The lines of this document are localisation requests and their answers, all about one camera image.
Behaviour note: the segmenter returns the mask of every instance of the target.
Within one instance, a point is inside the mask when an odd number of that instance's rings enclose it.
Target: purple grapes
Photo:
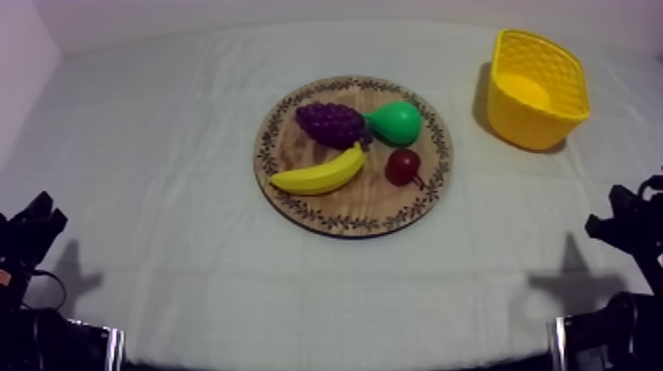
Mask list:
[[[297,123],[309,136],[325,146],[343,150],[354,142],[371,142],[364,117],[344,105],[313,103],[297,109]]]

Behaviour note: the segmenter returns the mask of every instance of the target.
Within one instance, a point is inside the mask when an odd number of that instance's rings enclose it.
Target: white tablecloth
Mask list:
[[[0,210],[46,189],[70,218],[42,267],[66,315],[127,330],[128,355],[237,370],[406,369],[547,346],[545,321],[648,291],[583,231],[613,184],[663,164],[663,67],[559,39],[584,62],[591,118],[554,154],[473,116],[496,30],[348,22],[163,37],[67,58],[0,171]],[[437,206],[390,236],[307,232],[261,195],[256,132],[316,79],[392,80],[437,108],[454,169]],[[479,92],[479,102],[484,99]],[[56,302],[36,279],[31,296]]]

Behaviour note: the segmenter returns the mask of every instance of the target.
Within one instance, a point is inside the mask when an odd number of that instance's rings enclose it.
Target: wooden plate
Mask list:
[[[336,103],[370,112],[379,106],[408,101],[424,123],[410,146],[421,157],[419,175],[425,186],[391,185],[384,169],[393,148],[374,140],[366,164],[350,183],[329,194],[297,196],[269,183],[269,176],[322,164],[340,153],[318,144],[295,121],[295,110],[313,102]],[[371,237],[397,231],[421,218],[449,182],[452,146],[439,114],[420,96],[386,80],[342,76],[305,85],[281,100],[258,132],[254,171],[269,202],[285,217],[309,230],[337,237]]]

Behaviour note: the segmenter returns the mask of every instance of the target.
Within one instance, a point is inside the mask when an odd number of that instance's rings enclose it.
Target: toy fruit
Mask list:
[[[418,175],[421,159],[416,152],[408,149],[397,149],[390,156],[385,167],[385,177],[394,186],[405,186],[416,181],[423,187],[423,181]]]
[[[269,181],[288,193],[314,195],[335,190],[354,177],[366,162],[359,142],[335,159],[310,168],[276,173]]]
[[[310,137],[331,148],[343,150],[356,141],[372,140],[364,117],[348,106],[313,103],[298,108],[295,118]]]
[[[412,144],[421,132],[421,113],[409,102],[394,102],[365,113],[369,128],[394,146]]]

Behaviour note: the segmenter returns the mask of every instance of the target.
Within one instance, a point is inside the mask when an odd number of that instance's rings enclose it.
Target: plastic basket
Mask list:
[[[535,34],[499,32],[488,88],[488,120],[499,135],[546,150],[587,117],[584,72],[570,52]]]

